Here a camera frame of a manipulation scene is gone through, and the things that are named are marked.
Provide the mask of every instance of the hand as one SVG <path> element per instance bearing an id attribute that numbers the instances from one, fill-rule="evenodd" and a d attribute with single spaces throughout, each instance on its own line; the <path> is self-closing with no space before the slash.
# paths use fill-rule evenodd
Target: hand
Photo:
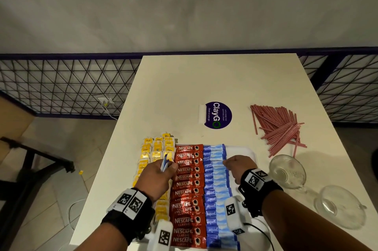
<path id="1" fill-rule="evenodd" d="M 139 176 L 135 188 L 143 191 L 149 196 L 152 203 L 157 201 L 169 188 L 168 181 L 176 179 L 178 165 L 169 161 L 168 167 L 164 172 L 160 171 L 163 160 L 149 163 Z"/>
<path id="2" fill-rule="evenodd" d="M 245 155 L 234 155 L 223 161 L 223 165 L 233 174 L 236 184 L 240 184 L 243 173 L 248 169 L 256 169 L 258 165 Z"/>

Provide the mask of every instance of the table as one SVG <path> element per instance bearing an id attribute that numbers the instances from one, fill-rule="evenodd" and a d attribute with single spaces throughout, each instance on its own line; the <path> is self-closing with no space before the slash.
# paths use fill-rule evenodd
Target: table
<path id="1" fill-rule="evenodd" d="M 198 123 L 199 105 L 212 101 L 232 111 L 223 129 Z M 306 169 L 306 185 L 319 191 L 335 184 L 356 195 L 367 206 L 367 222 L 347 232 L 378 250 L 377 212 L 296 54 L 144 56 L 70 244 L 81 244 L 112 201 L 131 187 L 145 137 L 167 131 L 179 143 L 246 146 L 267 171 L 268 146 L 262 132 L 255 134 L 251 104 L 284 106 L 305 123 L 300 135 L 308 148 L 298 148 L 296 158 Z M 281 153 L 291 154 L 293 148 L 286 145 Z M 138 247 L 132 244 L 128 251 Z"/>

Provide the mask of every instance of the person's right arm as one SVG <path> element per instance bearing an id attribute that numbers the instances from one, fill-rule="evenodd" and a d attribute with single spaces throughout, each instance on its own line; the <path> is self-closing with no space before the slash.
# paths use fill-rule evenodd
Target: person's right arm
<path id="1" fill-rule="evenodd" d="M 236 155 L 223 162 L 240 184 L 243 173 L 257 165 L 249 157 Z M 270 192 L 262 202 L 262 214 L 285 251 L 371 251 L 341 228 L 324 219 L 281 190 Z"/>

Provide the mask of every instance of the round purple sign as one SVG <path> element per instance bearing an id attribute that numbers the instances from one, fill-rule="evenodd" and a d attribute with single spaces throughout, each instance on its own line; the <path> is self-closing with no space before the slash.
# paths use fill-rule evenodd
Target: round purple sign
<path id="1" fill-rule="evenodd" d="M 233 115 L 229 107 L 221 102 L 206 104 L 205 126 L 210 129 L 223 129 L 231 122 Z"/>

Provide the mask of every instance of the black cable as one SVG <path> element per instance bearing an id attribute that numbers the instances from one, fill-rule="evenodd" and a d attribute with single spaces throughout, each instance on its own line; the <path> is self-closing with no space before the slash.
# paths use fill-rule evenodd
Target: black cable
<path id="1" fill-rule="evenodd" d="M 261 230 L 260 228 L 258 228 L 257 226 L 254 226 L 253 224 L 246 223 L 246 222 L 244 222 L 243 224 L 244 224 L 244 225 L 252 226 L 252 227 L 256 228 L 258 231 L 260 231 L 262 234 L 264 234 L 265 237 L 269 240 L 270 244 L 272 245 L 272 248 L 273 248 L 273 251 L 274 251 L 274 246 L 273 246 L 272 240 L 270 240 L 269 236 L 268 236 L 264 231 L 262 231 L 262 230 Z"/>

